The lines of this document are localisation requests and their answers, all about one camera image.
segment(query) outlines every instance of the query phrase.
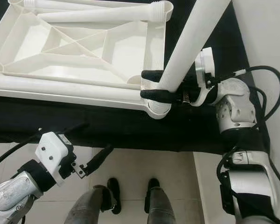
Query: gray pants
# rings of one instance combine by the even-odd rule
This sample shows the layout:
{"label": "gray pants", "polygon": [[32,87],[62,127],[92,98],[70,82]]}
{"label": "gray pants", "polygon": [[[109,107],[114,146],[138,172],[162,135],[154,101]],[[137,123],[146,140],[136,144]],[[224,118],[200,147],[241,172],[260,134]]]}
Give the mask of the gray pants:
{"label": "gray pants", "polygon": [[[97,224],[102,202],[103,188],[86,192],[72,207],[64,224]],[[162,188],[151,189],[147,224],[176,224],[170,201]]]}

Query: black shoe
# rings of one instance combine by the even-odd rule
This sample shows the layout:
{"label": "black shoe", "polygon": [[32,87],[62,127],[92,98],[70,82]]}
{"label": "black shoe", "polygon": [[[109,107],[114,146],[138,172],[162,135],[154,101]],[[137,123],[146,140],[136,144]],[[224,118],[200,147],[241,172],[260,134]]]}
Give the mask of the black shoe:
{"label": "black shoe", "polygon": [[117,215],[121,212],[121,202],[120,202],[120,189],[119,184],[116,178],[110,178],[107,183],[108,188],[113,193],[113,197],[116,200],[117,204],[112,209],[114,215]]}
{"label": "black shoe", "polygon": [[149,213],[149,205],[150,205],[150,191],[151,188],[159,187],[160,182],[156,178],[152,178],[148,182],[147,193],[145,197],[145,204],[144,204],[144,211],[148,214]]}

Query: black tablecloth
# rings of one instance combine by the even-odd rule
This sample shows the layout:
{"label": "black tablecloth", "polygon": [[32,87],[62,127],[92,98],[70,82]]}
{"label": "black tablecloth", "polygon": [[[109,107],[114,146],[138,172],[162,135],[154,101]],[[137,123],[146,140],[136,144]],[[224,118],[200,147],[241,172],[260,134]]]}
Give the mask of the black tablecloth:
{"label": "black tablecloth", "polygon": [[[171,2],[174,10],[166,28],[165,65],[195,3]],[[0,19],[7,7],[7,1],[0,0]],[[232,3],[206,42],[205,47],[209,46],[214,51],[216,74],[248,67]],[[259,106],[255,95],[254,102]],[[0,142],[21,141],[39,127],[61,130],[82,122],[89,127],[68,136],[75,145],[102,147],[112,143],[125,148],[213,153],[225,150],[215,109],[209,106],[174,105],[166,118],[154,120],[142,111],[0,97]]]}

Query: white plastic rod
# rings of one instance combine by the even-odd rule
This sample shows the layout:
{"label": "white plastic rod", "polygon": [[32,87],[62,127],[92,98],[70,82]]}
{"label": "white plastic rod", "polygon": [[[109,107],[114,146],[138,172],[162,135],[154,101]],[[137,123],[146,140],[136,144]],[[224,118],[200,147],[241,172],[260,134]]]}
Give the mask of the white plastic rod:
{"label": "white plastic rod", "polygon": [[49,8],[60,10],[92,10],[103,9],[105,7],[77,4],[70,2],[51,1],[51,0],[24,0],[25,8]]}
{"label": "white plastic rod", "polygon": [[[164,70],[157,89],[176,92],[231,0],[197,0]],[[149,101],[155,113],[168,104]]]}
{"label": "white plastic rod", "polygon": [[46,22],[151,21],[166,19],[165,1],[132,7],[38,14]]}
{"label": "white plastic rod", "polygon": [[106,86],[75,84],[43,79],[6,76],[0,73],[0,89],[47,93],[119,102],[140,102],[140,91]]}

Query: person's leg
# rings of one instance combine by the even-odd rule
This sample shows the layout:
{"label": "person's leg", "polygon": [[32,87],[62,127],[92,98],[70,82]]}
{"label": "person's leg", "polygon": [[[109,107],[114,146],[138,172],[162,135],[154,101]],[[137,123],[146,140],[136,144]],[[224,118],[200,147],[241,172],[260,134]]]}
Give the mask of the person's leg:
{"label": "person's leg", "polygon": [[147,224],[176,224],[171,203],[156,179],[149,181],[145,211]]}
{"label": "person's leg", "polygon": [[98,185],[83,194],[70,210],[64,224],[97,224],[100,210],[111,209],[114,214],[121,211],[119,184],[115,178],[108,181],[108,188]]}

